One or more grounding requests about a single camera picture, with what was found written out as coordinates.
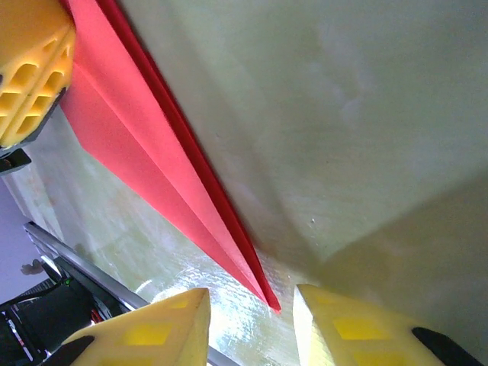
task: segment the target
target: metal rod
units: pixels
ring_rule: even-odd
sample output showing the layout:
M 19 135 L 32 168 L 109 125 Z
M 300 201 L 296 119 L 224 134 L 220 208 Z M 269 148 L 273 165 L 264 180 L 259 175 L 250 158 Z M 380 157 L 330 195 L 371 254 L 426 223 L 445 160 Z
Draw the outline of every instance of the metal rod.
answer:
M 24 228 L 34 245 L 38 245 L 37 242 L 42 243 L 50 251 L 62 257 L 86 277 L 90 278 L 109 294 L 118 299 L 128 309 L 136 310 L 149 304 L 142 297 L 123 286 L 119 281 L 103 272 L 96 265 L 84 260 L 65 243 L 59 241 L 55 236 L 48 233 L 36 223 L 26 223 Z M 207 360 L 212 366 L 239 366 L 236 362 L 210 346 L 208 348 Z

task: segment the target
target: yellow foam block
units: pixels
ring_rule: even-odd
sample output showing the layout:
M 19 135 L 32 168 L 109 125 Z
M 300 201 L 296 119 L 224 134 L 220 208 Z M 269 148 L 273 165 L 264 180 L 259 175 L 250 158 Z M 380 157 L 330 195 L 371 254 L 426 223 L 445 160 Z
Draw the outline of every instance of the yellow foam block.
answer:
M 0 146 L 36 130 L 69 86 L 75 28 L 58 0 L 0 2 Z
M 299 284 L 294 327 L 301 366 L 442 366 L 411 333 L 412 319 Z
M 205 366 L 210 298 L 196 288 L 82 329 L 95 340 L 72 366 Z

